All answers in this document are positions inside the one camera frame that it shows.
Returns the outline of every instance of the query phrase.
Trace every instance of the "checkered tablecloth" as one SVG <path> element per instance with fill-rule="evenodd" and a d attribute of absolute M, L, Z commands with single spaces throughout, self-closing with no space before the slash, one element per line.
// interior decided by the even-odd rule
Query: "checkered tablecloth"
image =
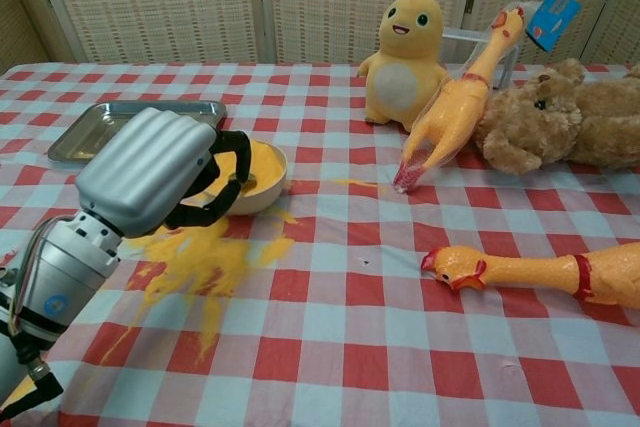
<path fill-rule="evenodd" d="M 540 68 L 518 66 L 513 81 Z M 587 81 L 626 72 L 589 70 Z M 419 272 L 448 244 L 540 257 L 640 239 L 640 177 L 557 163 L 514 178 L 465 149 L 410 196 L 336 183 L 390 187 L 406 138 L 363 121 L 355 73 L 51 63 L 2 77 L 0 254 L 77 208 L 75 172 L 46 151 L 113 99 L 221 99 L 225 128 L 287 154 L 278 202 L 298 222 L 289 253 L 229 301 L 205 361 L 193 359 L 196 307 L 175 295 L 100 365 L 141 299 L 129 285 L 139 264 L 125 258 L 49 354 L 65 393 L 12 425 L 640 426 L 640 312 L 544 289 L 452 293 Z M 251 228 L 245 219 L 250 239 Z"/>

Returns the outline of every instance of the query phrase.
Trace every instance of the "brown teddy bear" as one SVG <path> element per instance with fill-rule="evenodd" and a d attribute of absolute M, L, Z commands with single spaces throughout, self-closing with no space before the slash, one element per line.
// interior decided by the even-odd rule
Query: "brown teddy bear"
<path fill-rule="evenodd" d="M 621 79 L 583 82 L 584 72 L 567 59 L 494 94 L 473 134 L 487 162 L 516 175 L 560 160 L 640 165 L 640 63 Z"/>

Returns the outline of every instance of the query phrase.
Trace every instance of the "yellow plush toy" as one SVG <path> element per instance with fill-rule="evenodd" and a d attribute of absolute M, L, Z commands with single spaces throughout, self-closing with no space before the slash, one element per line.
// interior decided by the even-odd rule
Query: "yellow plush toy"
<path fill-rule="evenodd" d="M 438 64 L 442 12 L 435 0 L 396 0 L 385 11 L 380 49 L 365 59 L 367 122 L 400 122 L 407 132 L 438 90 L 446 70 Z"/>

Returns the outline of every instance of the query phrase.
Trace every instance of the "yellow rubber chicken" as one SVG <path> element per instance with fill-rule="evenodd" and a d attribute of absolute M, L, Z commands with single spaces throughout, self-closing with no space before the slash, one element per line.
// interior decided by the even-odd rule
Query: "yellow rubber chicken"
<path fill-rule="evenodd" d="M 367 77 L 367 122 L 393 120 L 411 130 L 446 75 L 438 64 L 443 30 L 435 0 L 395 0 L 387 8 L 378 29 L 380 50 L 358 69 Z"/>
<path fill-rule="evenodd" d="M 540 259 L 499 257 L 451 246 L 429 252 L 421 268 L 434 272 L 452 290 L 532 284 L 562 290 L 585 302 L 640 309 L 640 242 Z"/>
<path fill-rule="evenodd" d="M 476 61 L 461 78 L 446 82 L 433 104 L 426 105 L 402 152 L 393 182 L 397 191 L 411 189 L 424 172 L 448 162 L 464 147 L 484 114 L 495 68 L 519 41 L 524 27 L 521 7 L 500 12 L 491 25 L 489 42 Z M 417 163 L 413 156 L 423 142 L 430 146 L 431 152 L 426 160 Z"/>

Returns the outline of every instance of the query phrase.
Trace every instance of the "price tag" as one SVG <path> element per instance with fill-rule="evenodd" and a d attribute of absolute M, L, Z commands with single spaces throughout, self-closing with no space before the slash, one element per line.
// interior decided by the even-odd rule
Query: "price tag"
<path fill-rule="evenodd" d="M 544 0 L 527 26 L 527 35 L 542 50 L 550 52 L 579 11 L 576 0 Z"/>

